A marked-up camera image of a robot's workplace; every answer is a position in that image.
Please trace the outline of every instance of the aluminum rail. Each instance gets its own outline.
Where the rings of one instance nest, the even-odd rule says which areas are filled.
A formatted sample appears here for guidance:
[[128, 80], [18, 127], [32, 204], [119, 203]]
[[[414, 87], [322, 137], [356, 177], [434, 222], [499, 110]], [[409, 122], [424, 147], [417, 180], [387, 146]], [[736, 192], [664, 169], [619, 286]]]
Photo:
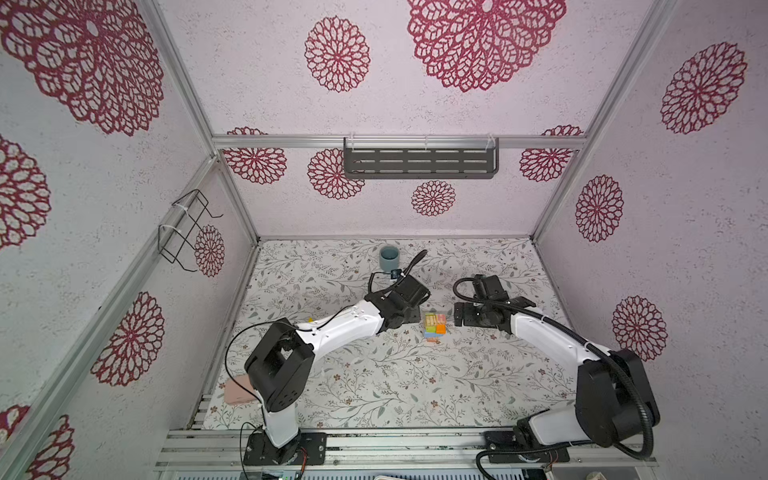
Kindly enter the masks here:
[[[475, 456], [485, 449], [483, 432], [498, 428], [444, 429], [303, 429], [303, 432], [325, 432], [325, 465], [312, 469], [371, 468], [461, 468], [475, 467]], [[155, 471], [227, 471], [240, 470], [240, 447], [245, 448], [252, 430], [172, 430], [168, 432], [157, 458]], [[570, 447], [571, 462], [555, 464], [555, 468], [574, 467], [653, 467], [655, 459], [635, 460], [617, 449], [594, 446]], [[543, 463], [526, 463], [526, 468], [543, 467]], [[248, 471], [274, 469], [274, 466], [246, 466]], [[299, 466], [281, 465], [282, 470]]]
[[500, 148], [570, 148], [579, 149], [587, 142], [585, 136], [549, 135], [214, 135], [216, 148], [392, 148], [417, 149], [471, 148], [482, 150], [493, 146], [498, 138]]

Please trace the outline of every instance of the table surface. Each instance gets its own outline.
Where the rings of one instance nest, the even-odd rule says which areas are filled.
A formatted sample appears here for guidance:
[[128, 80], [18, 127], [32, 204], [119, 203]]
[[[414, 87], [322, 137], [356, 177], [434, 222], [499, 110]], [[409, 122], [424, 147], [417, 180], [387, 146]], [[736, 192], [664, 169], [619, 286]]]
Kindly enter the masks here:
[[[432, 292], [422, 313], [445, 313], [448, 332], [439, 343], [428, 343], [421, 323], [407, 324], [318, 360], [298, 400], [301, 427], [502, 426], [573, 402], [574, 379], [530, 343], [496, 329], [453, 325], [452, 285], [477, 273], [499, 275], [510, 296], [526, 296], [564, 321], [526, 239], [267, 241], [233, 333], [284, 316], [293, 322], [322, 318], [356, 303], [370, 272], [379, 270], [378, 251], [385, 244], [400, 249], [401, 267], [428, 250], [412, 275]], [[378, 288], [388, 284], [378, 278]], [[471, 294], [469, 285], [465, 289]], [[266, 330], [251, 329], [232, 345], [227, 365], [235, 376], [245, 373], [243, 364]], [[222, 366], [203, 428], [261, 425], [258, 402], [223, 402], [227, 379]]]

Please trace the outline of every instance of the white wall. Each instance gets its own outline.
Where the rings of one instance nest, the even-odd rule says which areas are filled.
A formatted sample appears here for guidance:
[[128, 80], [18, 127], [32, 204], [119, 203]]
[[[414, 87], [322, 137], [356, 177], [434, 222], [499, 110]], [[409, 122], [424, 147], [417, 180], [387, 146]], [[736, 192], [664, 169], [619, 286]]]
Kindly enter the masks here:
[[[217, 178], [212, 174], [200, 189], [210, 200], [212, 225], [224, 245], [224, 262], [215, 276], [190, 273], [160, 260], [140, 288], [156, 299], [164, 318], [162, 344], [148, 371], [127, 385], [99, 382], [89, 374], [64, 413], [74, 429], [74, 451], [67, 478], [147, 478], [169, 429], [183, 429], [197, 409], [203, 380], [218, 346], [226, 313], [246, 266], [250, 241]], [[182, 225], [186, 232], [189, 222]], [[190, 236], [195, 244], [197, 229]], [[191, 250], [182, 250], [186, 268], [198, 268]], [[143, 345], [148, 353], [149, 345]]]
[[[661, 414], [655, 455], [668, 478], [764, 476], [766, 22], [768, 4], [759, 0], [683, 3], [541, 241], [579, 332], [644, 354]], [[738, 55], [702, 62], [690, 78], [714, 76], [726, 88], [713, 99], [730, 104], [705, 110], [721, 113], [711, 124], [675, 133], [661, 113], [668, 85], [689, 58], [724, 41], [744, 52], [743, 84]], [[578, 229], [576, 203], [601, 175], [618, 182], [623, 213], [612, 234], [591, 242]], [[628, 297], [653, 303], [656, 318], [629, 315], [636, 326], [627, 325], [620, 304]], [[627, 331], [634, 340], [624, 340]]]
[[[135, 15], [132, 4], [126, 5], [123, 13]], [[14, 19], [42, 22], [40, 16], [26, 14], [23, 5], [4, 7], [0, 30], [13, 37]], [[98, 38], [111, 41], [105, 25], [96, 28], [101, 28]], [[10, 165], [8, 152], [16, 151], [11, 143], [17, 144], [45, 175], [51, 205], [45, 224], [33, 237], [18, 246], [0, 242], [0, 412], [34, 401], [206, 156], [178, 93], [168, 77], [162, 78], [151, 40], [140, 40], [137, 43], [150, 49], [140, 66], [157, 83], [121, 98], [119, 106], [96, 105], [99, 98], [115, 99], [111, 86], [94, 80], [105, 77], [92, 73], [114, 73], [110, 62], [115, 57], [102, 51], [90, 69], [81, 71], [80, 85], [88, 99], [85, 109], [94, 114], [82, 121], [68, 107], [77, 111], [77, 95], [62, 94], [64, 104], [58, 95], [47, 96], [38, 86], [38, 81], [45, 86], [41, 80], [45, 75], [66, 77], [71, 65], [40, 71], [34, 58], [22, 61], [11, 55], [13, 41], [4, 41], [0, 48], [0, 136], [9, 142], [3, 144], [2, 169]], [[25, 38], [13, 45], [32, 48], [39, 46], [36, 42]], [[104, 44], [81, 36], [69, 48], [89, 51], [89, 46], [98, 49]], [[129, 77], [111, 80], [133, 85], [136, 78]], [[16, 207], [19, 202], [5, 190], [12, 182], [8, 178], [4, 182], [0, 203], [6, 226], [13, 214], [8, 199], [17, 199]], [[19, 182], [14, 185], [16, 193], [23, 190]], [[0, 422], [0, 441], [12, 426], [7, 421], [3, 417]]]
[[[423, 44], [409, 26], [414, 31], [424, 21], [427, 3], [160, 2], [211, 127], [219, 134], [258, 133], [257, 129], [266, 134], [484, 135], [543, 134], [559, 125], [585, 129], [650, 1], [568, 0], [564, 10], [563, 2], [549, 2], [541, 9], [550, 15], [545, 27], [498, 37], [494, 45], [505, 47], [495, 50], [485, 42], [476, 49], [463, 48], [466, 38], [453, 38], [455, 51], [439, 62], [451, 65], [450, 71], [466, 71], [467, 63], [479, 65], [481, 57], [496, 65], [494, 55], [503, 51], [498, 71], [470, 68], [483, 81], [491, 77], [492, 81], [469, 89], [450, 82], [446, 86], [417, 54]], [[461, 30], [487, 38], [484, 35], [507, 31], [508, 22], [528, 25], [528, 13], [512, 18], [502, 12], [507, 3], [487, 4], [493, 5], [488, 14], [473, 2], [462, 4], [467, 5], [465, 14], [472, 21]], [[430, 5], [447, 8], [449, 4], [455, 2]], [[454, 13], [446, 9], [431, 26], [450, 22]], [[349, 24], [324, 26], [323, 19], [333, 17]], [[327, 83], [313, 76], [323, 71], [315, 67], [317, 56], [333, 50], [332, 42], [319, 40], [318, 29], [330, 36], [348, 35], [345, 41], [359, 41], [354, 44], [357, 50], [350, 49], [349, 54], [359, 55], [355, 60], [361, 63], [342, 67], [341, 75], [332, 79], [348, 89], [328, 89]], [[526, 35], [534, 44], [546, 45], [533, 53], [520, 49], [528, 41]], [[529, 66], [520, 67], [510, 78], [499, 73], [519, 66], [528, 53]], [[271, 167], [250, 160], [253, 169], [269, 170], [261, 177], [249, 178], [246, 172], [243, 180], [238, 178], [260, 234], [525, 235], [533, 231], [558, 182], [557, 178], [539, 182], [526, 178], [521, 151], [503, 150], [496, 178], [447, 182], [455, 193], [454, 204], [437, 216], [424, 216], [412, 208], [412, 195], [424, 183], [417, 180], [368, 180], [352, 197], [324, 197], [313, 189], [307, 175], [316, 153], [261, 151], [264, 158], [272, 156]], [[235, 162], [232, 165], [241, 168]]]

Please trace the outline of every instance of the wire rack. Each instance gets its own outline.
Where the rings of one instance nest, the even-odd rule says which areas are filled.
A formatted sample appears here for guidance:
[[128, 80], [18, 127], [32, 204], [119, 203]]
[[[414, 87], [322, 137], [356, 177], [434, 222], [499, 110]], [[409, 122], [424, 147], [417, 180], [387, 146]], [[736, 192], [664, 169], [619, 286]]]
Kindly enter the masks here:
[[[198, 230], [202, 230], [203, 227], [200, 226], [200, 218], [203, 216], [203, 214], [208, 214], [211, 218], [221, 218], [223, 217], [223, 214], [221, 215], [213, 215], [210, 210], [208, 210], [208, 204], [209, 201], [207, 197], [198, 189], [190, 190], [186, 194], [182, 195], [179, 199], [173, 202], [174, 207], [178, 207], [184, 211], [184, 215], [176, 222], [175, 225], [168, 225], [167, 223], [162, 223], [157, 226], [157, 252], [163, 256], [165, 260], [168, 260], [171, 264], [178, 263], [181, 268], [186, 270], [187, 272], [197, 272], [197, 270], [192, 270], [189, 268], [186, 268], [184, 264], [181, 262], [181, 259], [179, 258], [179, 255], [181, 254], [182, 249], [185, 245], [188, 245], [189, 248], [192, 250], [195, 250], [194, 245], [190, 243], [189, 236], [192, 234], [192, 232], [195, 230], [195, 227]], [[200, 212], [193, 215], [190, 213], [190, 210], [194, 211], [196, 210], [196, 206], [200, 206]], [[184, 233], [181, 231], [179, 226], [181, 225], [181, 221], [184, 218], [189, 218], [192, 220], [192, 225], [190, 226], [190, 229]], [[170, 230], [170, 235], [166, 236], [165, 233]], [[179, 247], [176, 249], [176, 251], [172, 251], [168, 249], [168, 244], [171, 243], [171, 241], [174, 239], [174, 237], [178, 236], [181, 238], [181, 243]]]

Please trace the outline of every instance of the red floral pattern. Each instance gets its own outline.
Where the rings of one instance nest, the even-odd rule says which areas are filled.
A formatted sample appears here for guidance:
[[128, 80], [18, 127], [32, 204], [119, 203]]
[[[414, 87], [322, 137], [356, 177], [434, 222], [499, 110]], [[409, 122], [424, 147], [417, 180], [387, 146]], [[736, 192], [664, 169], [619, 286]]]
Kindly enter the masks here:
[[200, 229], [194, 242], [194, 258], [205, 276], [216, 276], [224, 265], [224, 240], [213, 225]]
[[414, 55], [444, 87], [488, 90], [528, 67], [565, 0], [408, 0]]
[[621, 348], [643, 360], [652, 360], [667, 346], [667, 324], [659, 309], [646, 298], [628, 296], [614, 310], [614, 335]]
[[661, 101], [661, 121], [676, 134], [712, 124], [728, 110], [744, 83], [744, 52], [736, 44], [710, 45], [683, 63]]
[[434, 217], [453, 206], [456, 192], [448, 182], [430, 180], [419, 185], [411, 196], [411, 205], [421, 215]]
[[160, 114], [163, 70], [131, 0], [2, 0], [0, 32], [40, 91], [77, 120], [133, 135]]
[[591, 242], [607, 239], [619, 226], [623, 208], [619, 183], [607, 175], [593, 178], [576, 202], [578, 231]]
[[[229, 135], [266, 135], [251, 127], [238, 127]], [[233, 148], [223, 152], [232, 171], [255, 184], [277, 182], [286, 173], [286, 156], [282, 148]]]
[[[558, 125], [542, 135], [581, 135], [584, 132], [573, 125]], [[545, 182], [560, 177], [574, 151], [568, 148], [528, 148], [520, 157], [520, 171], [526, 178]]]
[[315, 24], [304, 42], [306, 66], [331, 91], [349, 91], [368, 73], [371, 63], [366, 38], [357, 25], [339, 17]]
[[10, 438], [27, 412], [29, 412], [29, 405], [14, 405], [10, 409], [0, 412], [0, 447]]
[[0, 135], [0, 250], [34, 237], [49, 211], [51, 191], [37, 161]]
[[350, 180], [344, 174], [344, 152], [338, 148], [319, 151], [306, 171], [315, 190], [328, 198], [340, 200], [357, 195], [365, 180]]
[[126, 386], [138, 380], [149, 370], [163, 346], [164, 324], [157, 299], [147, 292], [139, 293], [133, 308], [125, 314], [91, 367], [91, 373], [99, 383], [112, 386]]
[[73, 435], [74, 429], [69, 425], [69, 415], [62, 415], [58, 420], [58, 427], [48, 435], [43, 449], [27, 468], [26, 480], [64, 478], [69, 472], [69, 461], [74, 453]]

